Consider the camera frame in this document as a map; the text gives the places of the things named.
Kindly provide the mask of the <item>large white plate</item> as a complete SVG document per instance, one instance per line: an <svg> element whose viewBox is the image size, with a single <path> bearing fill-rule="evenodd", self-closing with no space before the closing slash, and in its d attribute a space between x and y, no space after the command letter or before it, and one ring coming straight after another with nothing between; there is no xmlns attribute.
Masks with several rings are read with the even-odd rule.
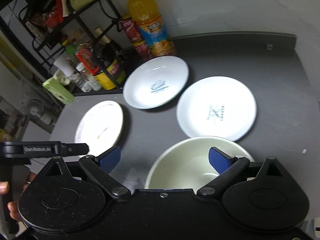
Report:
<svg viewBox="0 0 320 240"><path fill-rule="evenodd" d="M91 107L80 120L75 143L86 143L89 154L98 156L119 140L124 123L123 110L115 101L107 100Z"/></svg>

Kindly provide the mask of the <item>cream speckled bowl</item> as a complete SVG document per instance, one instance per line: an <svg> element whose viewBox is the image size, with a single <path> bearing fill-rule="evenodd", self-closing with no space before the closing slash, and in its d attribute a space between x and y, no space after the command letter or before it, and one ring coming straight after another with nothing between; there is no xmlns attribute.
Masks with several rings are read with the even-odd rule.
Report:
<svg viewBox="0 0 320 240"><path fill-rule="evenodd" d="M217 147L229 156L254 159L240 145L220 137L195 137L176 143L153 164L146 189L193 189L195 192L219 173L209 163L209 149Z"/></svg>

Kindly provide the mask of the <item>white Bakery small plate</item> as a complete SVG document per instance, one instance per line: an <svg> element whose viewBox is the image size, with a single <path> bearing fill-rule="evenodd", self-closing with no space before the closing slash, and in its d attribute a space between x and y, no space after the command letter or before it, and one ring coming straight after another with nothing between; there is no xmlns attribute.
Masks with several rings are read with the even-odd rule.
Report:
<svg viewBox="0 0 320 240"><path fill-rule="evenodd" d="M214 136L237 141L253 126L257 103L240 81L226 76L199 80L181 95L176 117L190 138Z"/></svg>

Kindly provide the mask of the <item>white Sweet bakery deep plate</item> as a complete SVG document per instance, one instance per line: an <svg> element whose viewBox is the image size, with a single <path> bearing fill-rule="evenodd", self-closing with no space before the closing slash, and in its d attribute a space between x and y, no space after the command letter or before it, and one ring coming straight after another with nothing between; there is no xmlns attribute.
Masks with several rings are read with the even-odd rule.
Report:
<svg viewBox="0 0 320 240"><path fill-rule="evenodd" d="M185 87L189 78L187 63L176 56L151 59L127 78L123 97L136 109L153 109L171 101Z"/></svg>

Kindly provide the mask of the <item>green tissue box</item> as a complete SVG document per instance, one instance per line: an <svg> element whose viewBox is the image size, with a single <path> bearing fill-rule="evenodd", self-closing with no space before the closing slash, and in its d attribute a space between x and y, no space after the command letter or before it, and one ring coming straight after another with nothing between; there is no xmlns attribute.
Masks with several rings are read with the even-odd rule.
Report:
<svg viewBox="0 0 320 240"><path fill-rule="evenodd" d="M56 97L60 102L67 105L73 103L75 100L75 96L72 95L63 85L61 85L56 79L53 77L42 83L42 87L45 88L48 92L50 92L54 97Z"/></svg>

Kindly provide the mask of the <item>small white cap jar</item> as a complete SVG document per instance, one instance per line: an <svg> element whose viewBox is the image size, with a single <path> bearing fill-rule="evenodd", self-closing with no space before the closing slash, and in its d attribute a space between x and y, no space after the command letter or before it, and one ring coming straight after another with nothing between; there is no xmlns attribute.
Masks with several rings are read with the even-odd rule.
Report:
<svg viewBox="0 0 320 240"><path fill-rule="evenodd" d="M88 85L95 91L102 89L101 84L96 80L96 78L88 71L85 65L80 62L76 66L76 70L82 75L82 77L87 81Z"/></svg>

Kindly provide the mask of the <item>large cooking oil bottle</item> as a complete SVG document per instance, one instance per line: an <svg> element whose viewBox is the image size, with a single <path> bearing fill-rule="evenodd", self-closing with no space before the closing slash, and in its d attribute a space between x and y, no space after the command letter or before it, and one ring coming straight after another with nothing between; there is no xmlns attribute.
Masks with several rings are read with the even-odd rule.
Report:
<svg viewBox="0 0 320 240"><path fill-rule="evenodd" d="M84 64L86 69L94 76L105 90L115 89L117 86L112 82L102 68L92 59L92 53L88 49L80 49L76 56Z"/></svg>

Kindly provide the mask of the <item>dark soy sauce bottle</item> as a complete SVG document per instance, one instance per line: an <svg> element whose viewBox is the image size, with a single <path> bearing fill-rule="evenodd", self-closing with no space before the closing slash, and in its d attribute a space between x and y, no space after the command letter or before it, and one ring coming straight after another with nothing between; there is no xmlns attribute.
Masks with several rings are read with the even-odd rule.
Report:
<svg viewBox="0 0 320 240"><path fill-rule="evenodd" d="M121 46L106 34L93 48L97 62L113 76L117 84L122 84L126 77L121 51Z"/></svg>

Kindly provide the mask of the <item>red soda can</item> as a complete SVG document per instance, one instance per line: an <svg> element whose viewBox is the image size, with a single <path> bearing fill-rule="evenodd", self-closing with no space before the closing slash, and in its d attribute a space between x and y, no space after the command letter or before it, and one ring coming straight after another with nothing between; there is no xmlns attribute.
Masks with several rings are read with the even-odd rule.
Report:
<svg viewBox="0 0 320 240"><path fill-rule="evenodd" d="M152 59L152 53L131 15L125 15L119 22L139 56L144 61Z"/></svg>

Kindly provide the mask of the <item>orange juice bottle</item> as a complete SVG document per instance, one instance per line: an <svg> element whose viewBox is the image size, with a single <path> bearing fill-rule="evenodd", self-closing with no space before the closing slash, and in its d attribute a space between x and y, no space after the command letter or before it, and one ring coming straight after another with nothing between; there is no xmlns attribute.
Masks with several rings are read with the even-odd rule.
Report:
<svg viewBox="0 0 320 240"><path fill-rule="evenodd" d="M155 0L128 0L127 10L154 56L176 54Z"/></svg>

